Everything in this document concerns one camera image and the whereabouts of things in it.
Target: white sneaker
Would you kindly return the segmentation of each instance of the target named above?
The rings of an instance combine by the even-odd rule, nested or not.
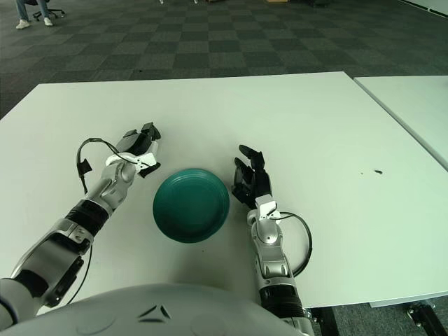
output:
[[[45,23],[45,26],[47,26],[47,27],[53,26],[53,22],[51,22],[51,20],[48,17],[45,17],[43,19],[43,23]]]
[[[31,25],[28,21],[20,19],[19,24],[17,25],[16,29],[25,29],[25,28],[28,28],[29,26],[31,26]]]

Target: person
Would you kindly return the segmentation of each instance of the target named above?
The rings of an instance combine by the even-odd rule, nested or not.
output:
[[[50,12],[48,12],[47,3],[45,0],[37,0],[39,4],[39,8],[41,9],[41,13],[43,16],[43,23],[47,27],[53,26],[53,23],[50,20]],[[27,9],[25,8],[26,0],[15,0],[15,4],[17,6],[17,12],[19,14],[19,24],[16,29],[25,29],[30,26]]]

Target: chair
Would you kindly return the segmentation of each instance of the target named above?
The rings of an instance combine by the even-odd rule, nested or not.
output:
[[[31,5],[31,6],[37,6],[38,4],[37,4],[37,0],[26,0],[25,1],[25,3],[27,4],[27,5]],[[64,16],[65,16],[65,12],[62,10],[62,9],[51,9],[51,8],[49,8],[48,9],[48,12],[50,13],[50,15],[54,15],[55,16],[55,18],[58,18],[59,16],[56,14],[57,12],[59,12],[59,13],[61,13],[60,15],[61,15],[61,18],[63,18]],[[38,12],[35,12],[34,14],[33,14],[33,18],[36,20],[36,21],[39,21],[39,18],[42,16],[42,13],[40,12],[40,11],[38,11]]]

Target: chair leg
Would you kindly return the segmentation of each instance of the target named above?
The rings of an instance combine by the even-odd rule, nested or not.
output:
[[[59,16],[56,15],[56,12],[61,13],[61,16],[64,17],[65,12],[62,9],[48,9],[48,12],[50,12],[51,14],[53,14],[56,18],[58,18]]]
[[[42,16],[42,13],[41,12],[35,12],[35,14],[33,14],[33,18],[36,20],[36,21],[39,21],[39,18]]]

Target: jeans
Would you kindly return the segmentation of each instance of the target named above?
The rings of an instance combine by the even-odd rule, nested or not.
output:
[[[37,2],[39,4],[39,8],[41,9],[42,16],[45,18],[49,18],[50,14],[48,12],[46,1],[37,0]],[[15,4],[17,6],[17,12],[19,13],[20,19],[29,21],[27,9],[25,8],[25,0],[15,0]]]

